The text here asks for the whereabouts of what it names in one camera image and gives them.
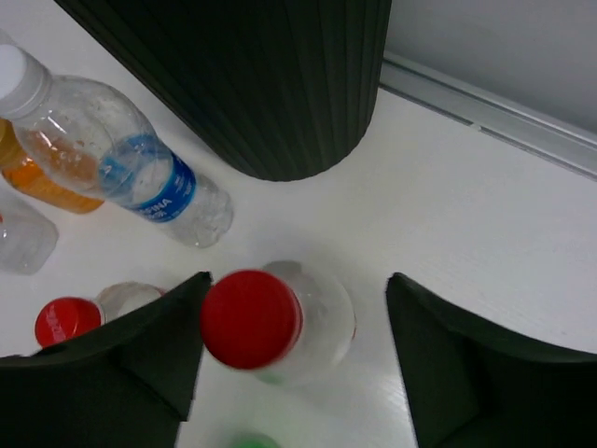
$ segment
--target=orange juice bottle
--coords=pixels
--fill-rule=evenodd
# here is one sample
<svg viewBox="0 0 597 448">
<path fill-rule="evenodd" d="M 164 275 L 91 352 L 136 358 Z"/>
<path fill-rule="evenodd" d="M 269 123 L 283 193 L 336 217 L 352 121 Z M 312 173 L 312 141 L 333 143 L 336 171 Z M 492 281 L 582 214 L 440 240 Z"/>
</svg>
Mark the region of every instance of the orange juice bottle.
<svg viewBox="0 0 597 448">
<path fill-rule="evenodd" d="M 64 189 L 49 180 L 21 148 L 12 125 L 4 119 L 0 119 L 0 170 L 8 184 L 21 193 L 69 212 L 92 212 L 104 203 Z"/>
</svg>

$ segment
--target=bottle label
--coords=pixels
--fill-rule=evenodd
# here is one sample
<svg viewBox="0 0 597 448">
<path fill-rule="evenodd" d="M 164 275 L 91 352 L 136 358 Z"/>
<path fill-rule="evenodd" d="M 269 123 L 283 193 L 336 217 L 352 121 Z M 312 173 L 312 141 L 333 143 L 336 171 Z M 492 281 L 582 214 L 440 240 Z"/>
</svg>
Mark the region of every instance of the bottle label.
<svg viewBox="0 0 597 448">
<path fill-rule="evenodd" d="M 186 163 L 173 154 L 169 148 L 153 135 L 137 135 L 127 139 L 126 144 L 137 150 L 140 149 L 139 152 L 134 153 L 136 154 L 135 158 L 146 156 L 149 159 L 153 159 L 157 157 L 159 152 L 163 153 L 165 150 L 167 154 L 172 156 L 173 167 L 170 177 L 165 182 L 160 194 L 144 203 L 123 205 L 123 207 L 149 221 L 157 223 L 168 222 L 178 217 L 190 204 L 195 194 L 197 186 L 195 174 Z M 111 182 L 119 183 L 118 187 L 112 190 L 112 194 L 115 196 L 126 196 L 125 191 L 131 191 L 134 188 L 134 176 L 126 175 L 130 170 L 126 168 L 128 165 L 125 161 L 122 163 L 115 161 L 113 158 L 104 160 L 101 168 L 104 190 L 111 190 L 108 188 Z"/>
<path fill-rule="evenodd" d="M 195 174 L 173 154 L 172 173 L 160 194 L 149 201 L 126 208 L 152 222 L 172 221 L 190 204 L 196 186 Z"/>
</svg>

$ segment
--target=ribbed black bin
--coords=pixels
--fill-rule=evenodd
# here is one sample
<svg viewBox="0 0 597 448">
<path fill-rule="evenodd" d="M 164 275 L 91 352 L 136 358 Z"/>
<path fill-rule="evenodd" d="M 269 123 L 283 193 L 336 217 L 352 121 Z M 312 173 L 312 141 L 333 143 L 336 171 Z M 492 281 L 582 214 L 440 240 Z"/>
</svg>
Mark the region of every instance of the ribbed black bin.
<svg viewBox="0 0 597 448">
<path fill-rule="evenodd" d="M 172 448 L 190 412 L 211 284 L 198 273 L 78 338 L 0 358 L 0 446 Z"/>
<path fill-rule="evenodd" d="M 321 173 L 371 120 L 391 0 L 56 1 L 248 175 Z"/>
<path fill-rule="evenodd" d="M 505 329 L 404 274 L 386 299 L 419 448 L 595 446 L 597 355 Z"/>
</svg>

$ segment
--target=white tabletop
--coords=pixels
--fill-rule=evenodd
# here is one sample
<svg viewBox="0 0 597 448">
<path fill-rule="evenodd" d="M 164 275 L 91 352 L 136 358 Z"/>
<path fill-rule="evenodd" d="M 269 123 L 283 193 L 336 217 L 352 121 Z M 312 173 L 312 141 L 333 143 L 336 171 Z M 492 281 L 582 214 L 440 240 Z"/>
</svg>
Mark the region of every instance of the white tabletop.
<svg viewBox="0 0 597 448">
<path fill-rule="evenodd" d="M 229 191 L 236 210 L 223 240 L 196 250 L 111 204 L 76 217 L 31 201 L 61 239 L 35 276 L 0 274 L 0 355 L 36 349 L 33 321 L 55 297 L 93 297 L 125 280 L 168 288 L 197 271 L 217 278 L 289 258 L 323 262 L 350 289 L 358 329 L 348 357 L 320 383 L 284 390 L 206 354 L 180 448 L 223 447 L 246 430 L 284 448 L 415 446 L 383 296 L 395 272 L 507 328 L 597 353 L 594 182 L 385 91 L 345 161 L 303 181 L 261 182 L 201 150 L 53 2 L 0 0 L 0 9 L 0 27 L 51 68 L 129 95 L 166 144 Z M 50 45 L 52 30 L 61 32 Z"/>
</svg>

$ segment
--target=water bottle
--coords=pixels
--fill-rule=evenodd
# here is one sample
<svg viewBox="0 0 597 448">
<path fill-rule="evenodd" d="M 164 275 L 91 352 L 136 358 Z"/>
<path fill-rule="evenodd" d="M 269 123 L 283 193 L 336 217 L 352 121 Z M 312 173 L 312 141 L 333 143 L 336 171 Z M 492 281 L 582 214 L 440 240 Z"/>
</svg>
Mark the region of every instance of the water bottle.
<svg viewBox="0 0 597 448">
<path fill-rule="evenodd" d="M 56 246 L 54 224 L 18 200 L 0 201 L 0 270 L 31 275 Z"/>
<path fill-rule="evenodd" d="M 158 224 L 184 245 L 207 247 L 232 221 L 229 195 L 193 172 L 122 93 L 53 76 L 22 49 L 0 45 L 0 117 L 57 184 L 106 199 Z"/>
<path fill-rule="evenodd" d="M 164 292 L 144 283 L 125 282 L 103 289 L 94 301 L 60 297 L 39 312 L 35 338 L 42 347 L 68 341 L 159 299 Z"/>
<path fill-rule="evenodd" d="M 355 334 L 353 304 L 315 265 L 274 261 L 231 273 L 206 294 L 200 329 L 222 364 L 273 385 L 301 385 L 344 358 Z"/>
</svg>

